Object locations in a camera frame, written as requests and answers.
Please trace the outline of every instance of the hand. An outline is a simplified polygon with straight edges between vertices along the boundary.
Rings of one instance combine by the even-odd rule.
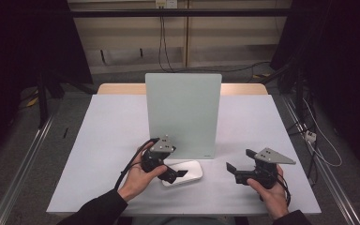
[[[277,170],[278,173],[283,176],[283,171],[278,165]],[[278,182],[276,182],[271,189],[264,188],[259,182],[251,178],[247,180],[247,183],[262,196],[268,214],[273,220],[289,214],[285,190]]]
[[[144,149],[150,148],[152,145],[154,145],[154,143],[150,142],[144,147]],[[142,169],[142,165],[140,164],[142,162],[142,153],[143,151],[141,151],[139,155],[134,158],[132,162],[133,166],[127,173],[127,180],[125,181],[125,184],[118,190],[119,195],[126,202],[129,202],[134,197],[142,193],[145,188],[147,188],[148,184],[150,184],[151,180],[154,179],[154,177],[163,174],[168,169],[165,165],[161,165],[156,167],[151,172],[145,172]]]

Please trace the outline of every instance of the metal bracket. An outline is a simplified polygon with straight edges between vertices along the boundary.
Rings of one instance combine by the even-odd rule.
[[[156,144],[151,147],[150,151],[159,153],[172,153],[174,148],[172,146],[171,140],[169,140],[169,136],[165,135],[163,137],[159,137],[159,141],[157,141]]]
[[[296,164],[296,161],[281,155],[271,148],[264,148],[260,153],[256,154],[255,159],[278,164]]]

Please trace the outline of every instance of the aluminum rail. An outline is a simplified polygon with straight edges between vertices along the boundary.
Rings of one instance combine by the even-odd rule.
[[[31,146],[29,147],[24,160],[22,161],[22,165],[20,166],[19,170],[11,181],[7,192],[5,193],[4,197],[0,202],[0,225],[4,225],[7,222],[11,209],[13,208],[14,203],[19,196],[25,179],[31,171],[32,165],[38,155],[38,151],[43,144],[46,135],[49,132],[54,116],[58,111],[59,102],[57,103],[57,105],[53,105],[54,108],[52,109],[51,115],[48,117],[48,120],[46,121],[44,126],[37,131],[36,137],[34,138]]]
[[[287,99],[286,97],[282,97],[282,99],[283,99],[294,123],[296,123],[298,121],[298,119],[297,119],[297,115],[294,111],[294,108],[295,108],[294,103],[289,98]],[[297,128],[299,129],[299,131],[303,130],[303,126],[306,126],[306,125],[300,125],[300,124],[297,125]],[[314,150],[313,146],[306,139],[305,139],[305,142],[307,144],[309,153],[312,155],[313,150]],[[321,151],[319,148],[315,149],[315,151],[317,151],[318,154],[321,154]],[[360,218],[358,217],[351,200],[347,196],[343,187],[341,187],[341,184],[336,179],[336,177],[333,174],[330,167],[326,163],[322,162],[317,157],[314,158],[314,161],[317,165],[318,170],[321,173],[321,176],[323,177],[323,180],[325,181],[326,185],[328,186],[328,189],[332,193],[332,195],[335,199],[335,202],[337,203],[338,209],[340,210],[340,212],[344,216],[345,220],[347,221],[347,224],[360,225]]]

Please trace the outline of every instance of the person's left hand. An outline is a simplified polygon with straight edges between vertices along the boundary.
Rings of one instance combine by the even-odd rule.
[[[154,143],[150,142],[144,147],[144,149],[148,149],[152,145],[154,145]],[[136,156],[136,158],[133,160],[133,166],[129,169],[127,173],[127,180],[125,181],[125,184],[118,190],[119,195],[126,202],[129,202],[134,197],[142,193],[145,188],[147,188],[147,186],[150,184],[151,180],[154,179],[154,177],[163,174],[168,169],[168,167],[166,167],[165,165],[161,165],[156,167],[151,172],[145,172],[142,169],[142,165],[140,164],[142,162],[142,153],[143,151],[141,151],[139,155]]]

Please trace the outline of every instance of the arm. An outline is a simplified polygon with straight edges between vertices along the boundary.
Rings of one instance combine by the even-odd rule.
[[[277,170],[279,174],[278,179],[282,179],[282,169],[277,166]],[[311,224],[300,210],[289,213],[285,191],[278,182],[271,189],[264,188],[253,179],[248,179],[247,183],[262,196],[268,214],[274,220],[273,225]]]
[[[125,184],[116,191],[115,189],[101,195],[94,200],[84,204],[81,209],[63,219],[58,225],[112,225],[127,208],[128,202],[142,193],[150,184],[154,177],[161,175],[167,170],[165,165],[156,167],[151,172],[144,172],[140,162],[142,162],[142,152],[136,156],[133,166],[130,168]]]

